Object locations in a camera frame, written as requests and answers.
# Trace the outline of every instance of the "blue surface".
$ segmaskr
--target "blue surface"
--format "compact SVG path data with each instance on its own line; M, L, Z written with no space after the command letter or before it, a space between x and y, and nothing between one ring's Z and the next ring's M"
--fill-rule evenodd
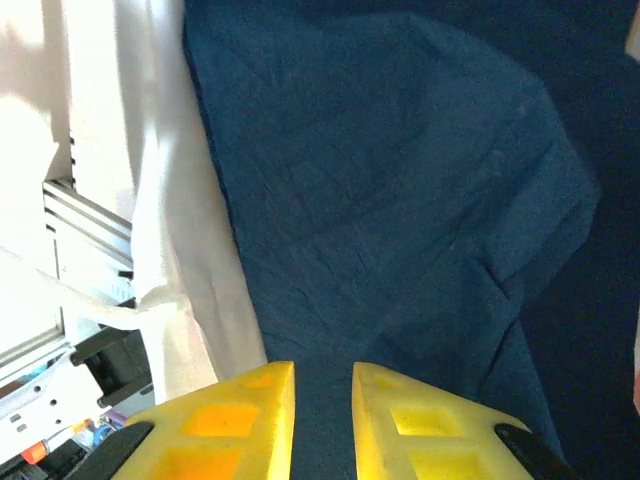
M517 318L586 238L598 189L543 84L418 15L186 5L267 354L297 364L293 478L355 478L358 360L559 450Z

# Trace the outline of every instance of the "dark blue cloth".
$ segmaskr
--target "dark blue cloth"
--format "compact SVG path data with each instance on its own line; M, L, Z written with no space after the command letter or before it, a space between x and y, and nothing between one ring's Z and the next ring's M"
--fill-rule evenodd
M514 414L559 451L517 317L584 241L598 189L542 83L412 14L186 7L267 354L297 364L293 478L354 478L358 360Z

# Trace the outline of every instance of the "white fabric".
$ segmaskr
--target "white fabric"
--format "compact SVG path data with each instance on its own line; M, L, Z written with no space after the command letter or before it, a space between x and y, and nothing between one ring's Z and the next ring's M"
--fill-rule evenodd
M129 86L139 87L143 120L140 131L127 131L142 145L131 242L138 308L103 305L5 249L0 261L8 264L0 268L11 281L0 288L140 329L162 403L262 365L266 356L182 54L182 0L118 0L117 8L118 28L129 38L135 32L143 43L131 48L144 52L144 61L120 65Z

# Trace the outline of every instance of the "blue fabric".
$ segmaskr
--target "blue fabric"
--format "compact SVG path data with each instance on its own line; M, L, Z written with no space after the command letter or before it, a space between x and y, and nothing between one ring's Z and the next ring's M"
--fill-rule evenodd
M185 45L267 354L297 364L293 478L355 478L359 360L560 451L517 317L598 189L542 83L407 13L187 1Z

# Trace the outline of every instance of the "wrinkled fabric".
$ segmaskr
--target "wrinkled fabric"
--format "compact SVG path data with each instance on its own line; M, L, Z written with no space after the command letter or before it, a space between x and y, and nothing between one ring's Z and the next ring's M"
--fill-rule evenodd
M517 321L598 197L544 86L426 18L186 3L185 51L293 478L355 478L354 361L517 415L557 451Z

